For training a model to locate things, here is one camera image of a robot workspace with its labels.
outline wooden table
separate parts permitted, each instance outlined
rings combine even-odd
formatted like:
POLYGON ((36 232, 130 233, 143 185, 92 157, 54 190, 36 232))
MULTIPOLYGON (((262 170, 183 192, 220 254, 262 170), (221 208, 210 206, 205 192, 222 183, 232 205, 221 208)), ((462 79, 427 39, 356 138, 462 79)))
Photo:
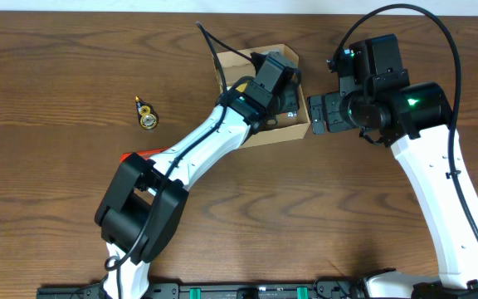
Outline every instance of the wooden table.
MULTIPOLYGON (((307 96, 336 91, 330 58, 358 16, 0 12, 0 297, 105 275, 93 215, 120 155, 173 145, 218 89, 196 20, 236 48, 285 43, 307 96), (160 116, 141 130, 134 96, 160 116)), ((461 145, 478 192, 478 17, 444 17, 462 59, 461 145)), ((351 42, 396 33, 412 82, 452 100, 451 53, 424 17, 375 17, 351 42)), ((356 131, 237 150, 192 189, 153 277, 311 281, 380 267, 436 275, 432 240, 392 152, 356 131)))

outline open box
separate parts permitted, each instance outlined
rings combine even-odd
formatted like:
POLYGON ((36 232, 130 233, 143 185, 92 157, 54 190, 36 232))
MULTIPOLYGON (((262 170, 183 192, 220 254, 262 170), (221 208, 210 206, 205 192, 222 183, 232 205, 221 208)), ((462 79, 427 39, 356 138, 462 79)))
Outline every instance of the open box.
MULTIPOLYGON (((278 51, 285 58, 293 61, 298 66, 298 55, 294 53, 288 46, 280 44, 267 47, 256 47, 252 49, 240 50, 239 52, 250 56, 251 52, 267 53, 269 51, 278 51)), ((232 86, 237 80, 243 76, 255 76, 256 71, 254 66, 246 59, 238 56, 237 54, 228 51, 217 54, 219 61, 226 77, 226 86, 232 86)), ((219 88, 223 88, 221 74, 216 68, 217 82, 219 88)), ((302 139, 309 129, 311 120, 307 114, 307 106, 305 105, 304 93, 302 92, 302 86, 298 86, 298 101, 300 108, 296 115, 289 115, 287 113, 276 116, 278 120, 277 125, 267 125, 265 129, 256 135, 251 136, 241 148, 268 145, 281 141, 302 139)))

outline black and gold object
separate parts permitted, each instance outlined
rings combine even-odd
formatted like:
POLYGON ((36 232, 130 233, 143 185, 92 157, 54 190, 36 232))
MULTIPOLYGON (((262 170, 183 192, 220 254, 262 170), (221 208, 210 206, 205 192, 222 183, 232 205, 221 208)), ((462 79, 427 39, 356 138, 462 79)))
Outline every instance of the black and gold object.
POLYGON ((158 114, 149 103, 145 103, 136 96, 136 110, 138 112, 139 125, 146 130, 152 130, 158 125, 158 114))

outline white wall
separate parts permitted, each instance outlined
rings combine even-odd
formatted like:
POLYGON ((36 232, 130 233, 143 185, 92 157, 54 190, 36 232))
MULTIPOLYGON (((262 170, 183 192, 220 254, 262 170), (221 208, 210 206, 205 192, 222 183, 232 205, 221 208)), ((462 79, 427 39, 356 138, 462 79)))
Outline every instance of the white wall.
MULTIPOLYGON (((0 10, 365 14, 397 2, 442 16, 478 16, 478 0, 0 0, 0 10)), ((397 10, 389 14, 414 14, 397 10)))

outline green light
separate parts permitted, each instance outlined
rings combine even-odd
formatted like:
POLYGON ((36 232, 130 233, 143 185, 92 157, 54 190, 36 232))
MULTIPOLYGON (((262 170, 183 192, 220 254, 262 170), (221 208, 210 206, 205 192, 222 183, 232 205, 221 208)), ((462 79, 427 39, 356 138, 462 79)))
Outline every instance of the green light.
POLYGON ((415 105, 416 103, 418 103, 418 101, 420 101, 420 100, 414 100, 414 99, 408 99, 407 100, 409 105, 415 105))

